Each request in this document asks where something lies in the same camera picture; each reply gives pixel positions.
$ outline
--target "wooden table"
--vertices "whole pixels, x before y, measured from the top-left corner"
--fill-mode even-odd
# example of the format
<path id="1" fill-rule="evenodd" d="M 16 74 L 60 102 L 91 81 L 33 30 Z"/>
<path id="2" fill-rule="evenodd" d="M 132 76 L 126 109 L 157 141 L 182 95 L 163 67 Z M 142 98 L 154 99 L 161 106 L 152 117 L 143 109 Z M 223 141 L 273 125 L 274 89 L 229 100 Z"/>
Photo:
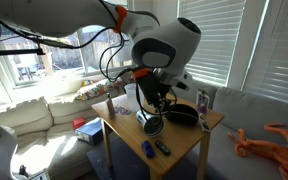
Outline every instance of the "wooden table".
<path id="1" fill-rule="evenodd" d="M 114 106 L 128 108 L 126 95 L 113 98 Z M 178 99 L 178 104 L 186 104 L 195 108 L 195 104 Z M 162 177 L 180 161 L 197 143 L 201 142 L 200 155 L 198 162 L 197 178 L 204 179 L 208 147 L 210 142 L 210 133 L 202 133 L 200 127 L 185 126 L 168 121 L 164 118 L 164 128 L 160 134 L 155 137 L 147 136 L 142 126 L 136 119 L 136 112 L 128 115 L 116 114 L 116 117 L 110 119 L 108 110 L 104 102 L 92 105 L 93 109 L 102 118 L 104 143 L 106 147 L 106 156 L 108 166 L 112 166 L 109 132 L 110 129 L 116 132 L 118 136 L 139 156 L 149 167 L 151 180 L 162 179 Z M 224 115 L 208 110 L 203 116 L 208 126 L 213 129 L 223 118 Z M 155 151 L 154 158 L 147 158 L 141 148 L 141 142 L 148 140 Z M 161 140 L 171 150 L 170 156 L 164 156 L 154 145 L 156 140 Z"/>

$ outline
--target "stuffed toy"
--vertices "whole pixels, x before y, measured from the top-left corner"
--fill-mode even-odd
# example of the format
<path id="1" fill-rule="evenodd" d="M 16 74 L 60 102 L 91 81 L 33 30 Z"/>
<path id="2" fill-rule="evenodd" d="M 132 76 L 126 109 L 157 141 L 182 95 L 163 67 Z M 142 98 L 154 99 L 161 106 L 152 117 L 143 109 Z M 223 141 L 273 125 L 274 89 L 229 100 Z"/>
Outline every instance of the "stuffed toy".
<path id="1" fill-rule="evenodd" d="M 264 126 L 264 129 L 283 135 L 288 143 L 288 131 L 277 127 L 283 125 L 284 124 L 281 123 L 270 123 Z M 237 140 L 231 133 L 228 133 L 228 137 L 236 143 L 235 153 L 237 155 L 246 157 L 246 150 L 248 150 L 256 155 L 275 160 L 280 164 L 279 170 L 283 179 L 288 180 L 288 146 L 280 146 L 268 141 L 246 139 L 243 129 L 238 130 L 238 136 L 239 140 Z"/>

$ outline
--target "gray couch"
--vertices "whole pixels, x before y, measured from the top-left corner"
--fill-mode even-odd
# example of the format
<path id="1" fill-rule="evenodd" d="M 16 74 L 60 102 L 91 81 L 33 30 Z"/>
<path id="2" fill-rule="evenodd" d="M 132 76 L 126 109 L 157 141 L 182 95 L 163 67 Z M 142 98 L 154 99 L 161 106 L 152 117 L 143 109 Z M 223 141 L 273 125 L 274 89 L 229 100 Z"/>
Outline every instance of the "gray couch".
<path id="1" fill-rule="evenodd" d="M 216 180 L 282 179 L 278 163 L 250 152 L 246 158 L 235 154 L 235 143 L 227 137 L 227 133 L 231 132 L 237 137 L 237 130 L 243 128 L 247 138 L 287 145 L 283 136 L 265 131 L 263 127 L 270 122 L 281 122 L 286 124 L 285 129 L 288 130 L 288 104 L 198 81 L 187 93 L 178 89 L 175 92 L 195 102 L 197 89 L 205 90 L 211 96 L 211 108 L 225 115 L 211 133 L 207 176 Z M 194 151 L 198 154 L 199 145 L 194 147 Z"/>
<path id="2" fill-rule="evenodd" d="M 117 88 L 110 91 L 112 97 L 119 93 Z M 11 163 L 14 175 L 22 164 L 29 175 L 46 168 L 52 180 L 72 180 L 92 170 L 86 153 L 95 146 L 77 140 L 72 120 L 96 118 L 92 104 L 104 101 L 107 95 L 86 101 L 74 98 L 75 93 L 0 106 L 0 125 L 11 128 L 17 136 Z"/>

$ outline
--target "window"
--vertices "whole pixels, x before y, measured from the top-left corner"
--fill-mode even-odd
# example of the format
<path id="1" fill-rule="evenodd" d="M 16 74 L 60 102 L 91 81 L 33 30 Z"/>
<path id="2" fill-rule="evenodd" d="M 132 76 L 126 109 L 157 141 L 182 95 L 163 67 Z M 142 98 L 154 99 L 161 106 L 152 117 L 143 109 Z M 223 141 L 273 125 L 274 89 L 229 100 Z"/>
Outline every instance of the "window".
<path id="1" fill-rule="evenodd" d="M 288 1 L 270 1 L 243 91 L 288 103 Z"/>
<path id="2" fill-rule="evenodd" d="M 79 46 L 90 40 L 104 27 L 88 26 L 78 30 L 76 33 L 65 38 L 50 38 L 66 44 Z M 37 83 L 45 79 L 58 79 L 66 77 L 85 77 L 100 74 L 100 67 L 108 67 L 110 71 L 119 71 L 124 66 L 132 65 L 130 58 L 130 42 L 128 37 L 123 35 L 126 43 L 121 51 L 110 58 L 118 48 L 109 49 L 99 64 L 102 53 L 111 46 L 120 42 L 118 34 L 111 30 L 101 33 L 92 43 L 81 49 L 61 49 L 41 45 L 45 55 L 36 54 L 8 55 L 4 69 L 9 71 L 14 85 Z M 22 37 L 18 37 L 6 28 L 3 28 L 0 38 L 0 49 L 19 50 L 36 49 L 37 44 Z"/>
<path id="3" fill-rule="evenodd" d="M 179 16 L 202 32 L 197 51 L 186 69 L 194 79 L 226 86 L 245 0 L 182 0 Z"/>

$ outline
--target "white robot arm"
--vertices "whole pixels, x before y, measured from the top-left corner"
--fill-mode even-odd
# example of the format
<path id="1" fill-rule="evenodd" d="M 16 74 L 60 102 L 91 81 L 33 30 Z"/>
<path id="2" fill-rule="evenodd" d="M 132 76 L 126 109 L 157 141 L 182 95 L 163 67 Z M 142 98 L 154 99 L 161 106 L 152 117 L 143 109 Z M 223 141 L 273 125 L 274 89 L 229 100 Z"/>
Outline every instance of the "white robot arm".
<path id="1" fill-rule="evenodd" d="M 0 0 L 0 21 L 49 37 L 68 36 L 88 25 L 114 28 L 118 11 L 102 0 Z M 126 13 L 120 31 L 131 37 L 133 61 L 152 70 L 153 75 L 138 82 L 148 103 L 158 107 L 168 87 L 190 88 L 192 76 L 184 66 L 198 46 L 201 31 L 185 18 L 160 27 L 151 13 Z"/>

